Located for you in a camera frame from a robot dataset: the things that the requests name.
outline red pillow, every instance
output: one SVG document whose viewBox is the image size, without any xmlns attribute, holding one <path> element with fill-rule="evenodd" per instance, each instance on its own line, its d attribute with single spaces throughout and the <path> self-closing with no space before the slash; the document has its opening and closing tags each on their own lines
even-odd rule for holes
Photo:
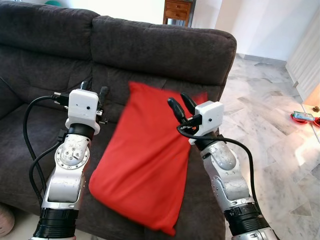
<svg viewBox="0 0 320 240">
<path fill-rule="evenodd" d="M 130 82 L 130 98 L 89 189 L 101 203 L 153 230 L 174 236 L 181 208 L 190 145 L 167 103 L 179 93 Z M 200 104 L 207 93 L 195 99 Z"/>
</svg>

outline dark gray couch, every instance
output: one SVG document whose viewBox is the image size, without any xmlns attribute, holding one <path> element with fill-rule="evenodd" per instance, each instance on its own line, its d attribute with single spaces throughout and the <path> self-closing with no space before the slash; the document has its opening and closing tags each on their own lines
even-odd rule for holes
<svg viewBox="0 0 320 240">
<path fill-rule="evenodd" d="M 82 81 L 109 86 L 109 123 L 92 142 L 90 178 L 129 97 L 128 81 L 220 99 L 236 52 L 227 32 L 154 25 L 99 16 L 83 9 L 0 1 L 0 202 L 39 214 L 28 178 L 32 162 L 22 120 L 35 98 L 70 92 Z M 28 132 L 36 155 L 51 147 L 67 113 L 51 102 L 34 107 Z M 53 154 L 41 160 L 46 177 Z M 199 153 L 190 152 L 176 236 L 149 230 L 85 192 L 77 228 L 107 240 L 223 240 L 225 223 Z"/>
</svg>

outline robotic arm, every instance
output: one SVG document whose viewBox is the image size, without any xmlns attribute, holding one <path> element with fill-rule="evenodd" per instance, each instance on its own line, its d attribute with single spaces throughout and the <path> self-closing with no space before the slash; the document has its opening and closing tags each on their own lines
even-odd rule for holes
<svg viewBox="0 0 320 240">
<path fill-rule="evenodd" d="M 215 134 L 222 124 L 223 104 L 207 101 L 196 105 L 185 93 L 182 93 L 181 97 L 193 116 L 187 119 L 180 104 L 174 98 L 169 98 L 168 104 L 180 123 L 177 130 L 189 138 L 191 145 L 196 145 L 200 150 L 204 168 L 211 180 L 213 194 L 229 222 L 232 240 L 278 240 L 258 205 L 250 151 L 240 142 Z M 238 144 L 248 153 L 251 161 L 253 196 L 250 195 L 248 185 L 241 175 L 239 159 L 228 148 L 226 142 Z"/>
<path fill-rule="evenodd" d="M 75 240 L 76 219 L 85 187 L 85 171 L 89 165 L 90 146 L 94 135 L 100 131 L 99 120 L 107 87 L 102 87 L 100 97 L 95 92 L 80 89 L 69 95 L 55 93 L 57 103 L 68 108 L 68 128 L 64 142 L 57 148 L 55 171 L 45 191 L 40 220 L 31 240 Z"/>
</svg>

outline black wire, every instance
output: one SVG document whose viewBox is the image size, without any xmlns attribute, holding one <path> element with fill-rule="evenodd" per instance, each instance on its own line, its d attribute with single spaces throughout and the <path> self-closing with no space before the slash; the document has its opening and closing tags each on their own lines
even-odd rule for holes
<svg viewBox="0 0 320 240">
<path fill-rule="evenodd" d="M 24 117 L 23 117 L 23 137 L 24 137 L 25 144 L 26 144 L 26 146 L 27 146 L 27 148 L 28 148 L 28 150 L 29 150 L 29 152 L 31 154 L 31 157 L 32 157 L 32 159 L 34 161 L 36 160 L 36 154 L 35 154 L 32 146 L 31 146 L 31 143 L 30 143 L 29 137 L 28 137 L 28 130 L 27 130 L 28 117 L 29 117 L 29 114 L 30 114 L 30 111 L 31 111 L 32 107 L 36 103 L 38 103 L 38 102 L 40 102 L 42 100 L 49 100 L 49 99 L 52 100 L 53 96 L 42 96 L 42 97 L 39 97 L 39 98 L 33 100 L 29 104 L 29 106 L 27 107 L 27 109 L 25 111 L 25 114 L 24 114 Z M 45 180 L 45 177 L 44 177 L 44 173 L 42 172 L 42 169 L 41 169 L 41 167 L 40 167 L 40 165 L 38 163 L 36 163 L 35 166 L 36 166 L 36 169 L 37 169 L 37 171 L 39 173 L 39 176 L 40 176 L 40 179 L 41 179 L 43 192 L 45 193 L 46 190 L 47 190 L 47 185 L 46 185 L 46 180 Z M 34 190 L 35 194 L 39 193 L 39 195 L 37 194 L 37 197 L 38 197 L 38 199 L 41 199 L 40 202 L 42 202 L 42 197 L 40 195 L 40 191 L 38 190 L 37 186 L 34 185 L 32 187 L 33 187 L 33 190 Z"/>
<path fill-rule="evenodd" d="M 250 150 L 243 145 L 241 142 L 231 139 L 231 138 L 225 138 L 225 137 L 213 137 L 213 136 L 194 136 L 192 134 L 188 134 L 184 131 L 182 131 L 181 127 L 186 126 L 187 124 L 181 124 L 179 125 L 176 129 L 178 130 L 178 132 L 189 138 L 189 139 L 196 139 L 196 140 L 212 140 L 212 141 L 223 141 L 223 142 L 228 142 L 228 143 L 232 143 L 235 145 L 238 145 L 239 147 L 243 148 L 245 150 L 245 152 L 248 155 L 249 158 L 249 168 L 250 168 L 250 185 L 251 185 L 251 192 L 252 192 L 252 197 L 256 203 L 256 206 L 259 210 L 259 213 L 262 214 L 260 206 L 258 204 L 258 200 L 257 200 L 257 196 L 256 196 L 256 190 L 255 190 L 255 176 L 254 176 L 254 161 L 253 161 L 253 157 L 252 154 L 250 152 Z"/>
<path fill-rule="evenodd" d="M 36 166 L 39 165 L 39 160 L 42 159 L 45 155 L 47 155 L 48 153 L 52 152 L 53 150 L 55 150 L 59 145 L 61 144 L 61 142 L 57 142 L 54 146 L 50 147 L 48 150 L 44 151 L 43 153 L 41 153 L 32 163 L 32 165 L 30 166 L 29 168 L 29 180 L 30 180 L 30 183 L 31 183 L 31 186 L 36 194 L 36 196 L 38 197 L 38 200 L 39 200 L 39 205 L 41 207 L 42 205 L 42 197 L 41 197 L 41 194 L 40 194 L 40 191 L 38 190 L 37 188 L 37 185 L 35 183 L 35 179 L 34 179 L 34 169 Z"/>
</svg>

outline marble floor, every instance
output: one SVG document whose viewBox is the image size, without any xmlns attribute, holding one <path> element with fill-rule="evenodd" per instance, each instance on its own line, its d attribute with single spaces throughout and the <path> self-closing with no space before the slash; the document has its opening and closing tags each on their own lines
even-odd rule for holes
<svg viewBox="0 0 320 240">
<path fill-rule="evenodd" d="M 301 98 L 284 67 L 236 57 L 221 102 L 220 132 L 252 152 L 255 190 L 261 210 L 281 240 L 320 240 L 320 143 L 311 125 L 290 119 L 303 112 Z M 246 153 L 239 156 L 249 183 Z M 13 231 L 1 240 L 28 239 L 38 217 L 16 210 Z M 76 232 L 77 240 L 101 240 Z M 226 240 L 231 240 L 227 228 Z"/>
</svg>

